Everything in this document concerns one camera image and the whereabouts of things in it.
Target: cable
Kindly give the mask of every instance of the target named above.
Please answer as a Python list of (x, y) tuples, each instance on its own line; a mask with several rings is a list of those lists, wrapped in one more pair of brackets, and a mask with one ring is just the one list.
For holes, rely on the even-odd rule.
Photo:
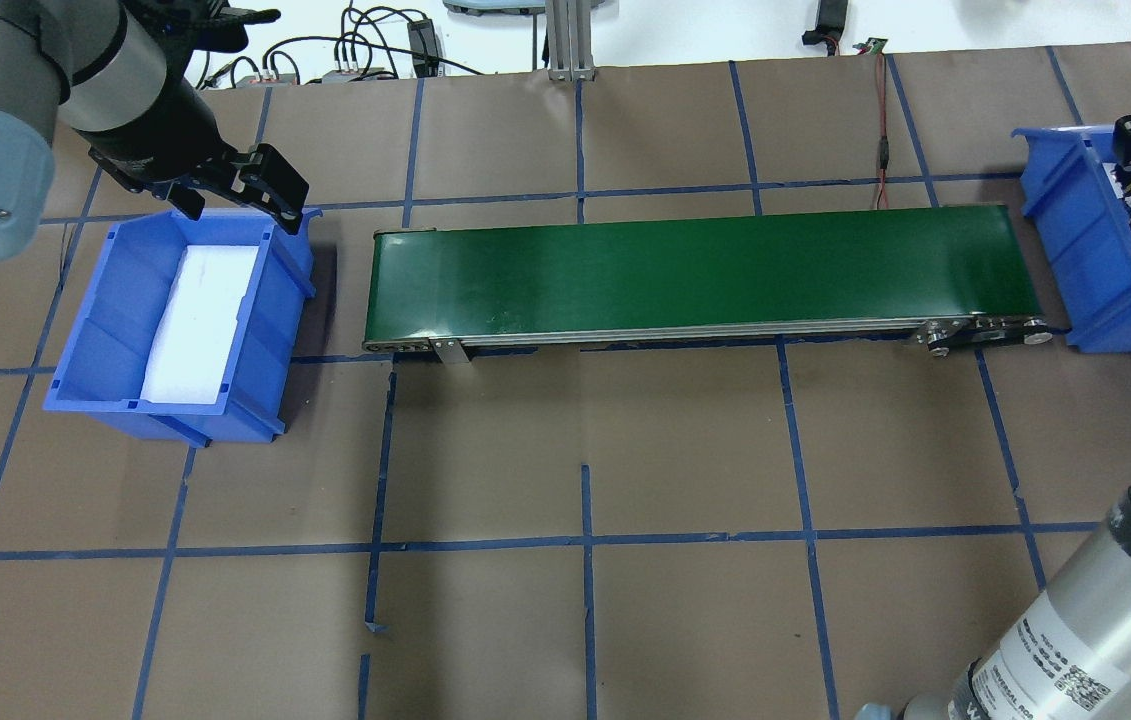
[(254, 77), (262, 76), (264, 73), (262, 70), (258, 69), (258, 63), (256, 63), (254, 60), (251, 60), (245, 55), (241, 55), (240, 58), (232, 60), (231, 64), (227, 64), (227, 75), (231, 78), (232, 87), (236, 87), (236, 66), (240, 63), (247, 63), (250, 68), (253, 68)]
[[(351, 14), (360, 14), (359, 18), (356, 18), (356, 20), (353, 24), (353, 26), (351, 26), (351, 35), (353, 35), (353, 36), (360, 35), (360, 26), (361, 26), (361, 24), (364, 24), (365, 21), (368, 21), (369, 23), (369, 27), (374, 28), (374, 32), (378, 33), (378, 40), (381, 40), (383, 46), (387, 46), (387, 36), (383, 35), (382, 28), (378, 27), (378, 20), (382, 20), (385, 18), (378, 18), (378, 20), (369, 18), (369, 14), (373, 12), (375, 9), (377, 8), (370, 8), (369, 10), (366, 10), (366, 12), (362, 14), (360, 10), (351, 8), (351, 5), (349, 5), (349, 6), (347, 6), (347, 9), (344, 10), (344, 12), (342, 12), (342, 20), (345, 20), (345, 19), (349, 18)], [(402, 16), (402, 18), (405, 18), (406, 23), (409, 21), (409, 16), (406, 15), (406, 14), (402, 14), (400, 10), (392, 10), (392, 12), (394, 14), (399, 14)], [(372, 64), (372, 63), (369, 63), (366, 61), (365, 67), (369, 68), (370, 64)], [(387, 53), (387, 64), (391, 66), (392, 73), (395, 73), (396, 77), (400, 77), (400, 68), (396, 67), (396, 58), (392, 58), (391, 53)]]
[[(353, 12), (353, 6), (347, 3), (346, 8), (342, 10), (342, 15), (338, 15), (338, 37), (349, 35), (347, 33), (347, 19), (349, 18), (351, 12)], [(387, 40), (383, 38), (383, 33), (381, 31), (378, 32), (378, 37), (383, 41), (383, 45), (387, 45)], [(333, 46), (333, 61), (335, 61), (336, 64), (338, 63), (338, 51), (342, 51), (342, 61), (344, 61), (345, 64), (353, 66), (356, 63), (355, 46), (353, 46), (353, 55), (349, 58), (347, 57), (347, 45), (344, 44), (344, 42), (336, 42), (335, 46)], [(365, 61), (366, 67), (374, 63), (373, 58), (374, 51), (370, 50), (369, 59)]]
[(889, 172), (889, 123), (886, 118), (884, 95), (889, 87), (884, 85), (884, 53), (877, 53), (877, 105), (880, 106), (881, 138), (877, 146), (877, 201), (878, 210), (889, 210), (889, 190), (886, 177)]
[(205, 50), (205, 68), (200, 70), (200, 79), (196, 81), (197, 90), (205, 90), (205, 79), (209, 77), (209, 55), (213, 55), (209, 50)]
[(451, 68), (457, 68), (457, 69), (464, 70), (464, 72), (474, 73), (474, 76), (483, 76), (483, 72), (481, 70), (468, 68), (468, 66), (465, 66), (464, 63), (455, 63), (454, 60), (447, 60), (444, 58), (437, 58), (437, 55), (432, 55), (432, 54), (429, 54), (429, 53), (415, 53), (415, 51), (413, 51), (413, 50), (400, 50), (400, 47), (388, 47), (388, 46), (383, 46), (383, 45), (370, 45), (370, 44), (368, 44), (368, 42), (359, 42), (356, 45), (364, 45), (365, 47), (377, 47), (379, 50), (387, 50), (388, 53), (404, 53), (406, 55), (409, 55), (411, 58), (431, 59), (431, 60), (438, 61), (438, 63), (450, 66)]
[[(353, 9), (351, 8), (352, 5), (353, 3), (347, 3), (347, 9), (349, 10)], [(396, 8), (388, 8), (387, 5), (374, 5), (373, 8), (364, 10), (364, 14), (369, 15), (375, 12), (375, 10), (385, 10), (387, 12), (387, 17), (392, 17), (392, 15), (399, 15), (402, 19), (404, 19), (405, 21), (411, 21), (409, 16), (406, 14), (418, 14), (418, 18), (421, 20), (432, 19), (431, 17), (428, 17), (428, 14), (424, 14), (423, 10), (420, 10), (417, 8), (405, 8), (404, 10), (397, 10)]]
[[(355, 54), (356, 54), (356, 50), (355, 50), (356, 45), (363, 45), (363, 46), (365, 46), (369, 50), (369, 55), (368, 55), (368, 59), (365, 59), (365, 64), (364, 64), (363, 68), (360, 68), (360, 75), (356, 76), (354, 79), (365, 79), (368, 77), (375, 77), (377, 78), (377, 77), (383, 77), (383, 76), (391, 77), (391, 78), (395, 78), (395, 79), (400, 79), (400, 75), (399, 75), (399, 72), (397, 72), (397, 70), (387, 70), (387, 69), (375, 70), (374, 69), (374, 47), (375, 47), (375, 45), (370, 44), (369, 40), (365, 38), (365, 36), (363, 36), (363, 35), (353, 35), (353, 33), (349, 32), (349, 33), (347, 33), (346, 36), (342, 37), (340, 43), (342, 43), (343, 46), (345, 46), (345, 49), (346, 49), (347, 45), (352, 45), (353, 46), (353, 58), (355, 58)], [(388, 60), (391, 60), (391, 53), (388, 53), (387, 58), (388, 58)], [(390, 63), (390, 64), (391, 64), (392, 68), (396, 67), (396, 63)]]
[[(359, 35), (359, 33), (353, 35), (353, 33), (347, 32), (344, 36), (338, 38), (338, 41), (335, 42), (335, 46), (333, 46), (333, 51), (335, 51), (335, 61), (337, 61), (338, 50), (342, 50), (342, 60), (344, 60), (344, 63), (348, 69), (359, 63), (356, 60), (356, 44), (354, 42), (357, 37), (360, 37), (361, 42), (369, 42), (369, 37), (365, 37), (364, 35)], [(347, 57), (348, 46), (351, 46), (351, 59)], [(369, 69), (372, 67), (374, 67), (374, 50), (373, 47), (369, 47), (369, 53), (365, 55), (365, 63), (363, 64), (363, 68), (365, 72), (369, 72)]]
[(294, 66), (294, 85), (303, 85), (303, 76), (299, 73), (299, 64), (295, 63), (294, 58), (290, 53), (283, 50), (276, 50), (271, 53), (271, 71), (276, 73), (277, 78), (280, 78), (280, 69), (276, 67), (276, 57), (284, 55), (286, 60)]
[(450, 66), (450, 67), (464, 70), (464, 72), (474, 73), (474, 76), (483, 76), (483, 72), (481, 70), (478, 70), (478, 69), (469, 68), (468, 66), (465, 66), (464, 63), (456, 63), (456, 61), (449, 60), (449, 59), (446, 59), (446, 58), (437, 58), (437, 55), (431, 55), (431, 54), (428, 54), (428, 53), (415, 53), (415, 51), (413, 51), (413, 50), (402, 50), (400, 47), (388, 47), (387, 45), (374, 45), (373, 42), (369, 42), (369, 41), (366, 41), (364, 38), (361, 38), (361, 40), (351, 38), (349, 40), (349, 38), (346, 38), (346, 37), (334, 37), (334, 36), (329, 36), (329, 35), (304, 35), (304, 36), (301, 36), (301, 37), (291, 37), (290, 40), (283, 40), (280, 42), (277, 42), (276, 45), (273, 45), (273, 46), (268, 47), (267, 51), (265, 51), (265, 53), (264, 53), (264, 58), (271, 58), (271, 53), (274, 53), (274, 51), (276, 51), (278, 47), (283, 47), (283, 46), (286, 46), (286, 45), (291, 44), (291, 42), (304, 42), (304, 41), (310, 41), (310, 40), (322, 40), (322, 41), (326, 41), (326, 42), (347, 42), (347, 44), (351, 44), (351, 45), (361, 45), (363, 47), (373, 47), (375, 50), (386, 50), (386, 51), (388, 51), (388, 53), (402, 53), (402, 54), (405, 54), (405, 55), (409, 55), (411, 58), (431, 58), (433, 60), (440, 61), (440, 63), (443, 63), (443, 64), (447, 64), (447, 66)]

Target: green conveyor belt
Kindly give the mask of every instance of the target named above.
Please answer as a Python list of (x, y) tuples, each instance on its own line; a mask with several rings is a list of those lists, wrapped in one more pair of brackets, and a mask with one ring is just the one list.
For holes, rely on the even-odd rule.
[(1003, 206), (375, 237), (365, 348), (871, 331), (1037, 315)]

